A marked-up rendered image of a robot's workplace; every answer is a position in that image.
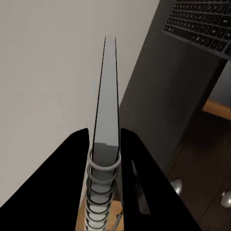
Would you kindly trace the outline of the notebook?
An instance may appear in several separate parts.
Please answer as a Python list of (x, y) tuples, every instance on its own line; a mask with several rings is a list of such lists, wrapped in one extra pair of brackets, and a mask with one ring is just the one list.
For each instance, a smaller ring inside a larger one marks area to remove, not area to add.
[(93, 145), (87, 154), (84, 231), (106, 231), (121, 163), (116, 38), (105, 37)]

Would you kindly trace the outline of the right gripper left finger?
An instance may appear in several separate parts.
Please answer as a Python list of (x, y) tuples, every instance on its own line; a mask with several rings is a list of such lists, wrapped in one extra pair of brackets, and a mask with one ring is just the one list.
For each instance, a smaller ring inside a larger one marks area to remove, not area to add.
[(75, 231), (89, 146), (72, 133), (0, 207), (0, 231)]

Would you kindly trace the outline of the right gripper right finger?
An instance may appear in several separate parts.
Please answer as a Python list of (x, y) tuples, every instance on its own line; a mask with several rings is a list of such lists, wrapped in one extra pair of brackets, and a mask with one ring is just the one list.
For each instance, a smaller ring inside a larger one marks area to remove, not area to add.
[[(122, 128), (120, 138), (124, 231), (202, 231), (139, 136)], [(139, 210), (132, 160), (148, 215)]]

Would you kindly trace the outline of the keyboard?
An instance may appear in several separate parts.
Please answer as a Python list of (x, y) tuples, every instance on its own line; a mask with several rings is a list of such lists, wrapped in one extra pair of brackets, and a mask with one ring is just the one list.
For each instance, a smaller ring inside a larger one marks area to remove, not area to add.
[(231, 61), (231, 0), (176, 0), (162, 33)]

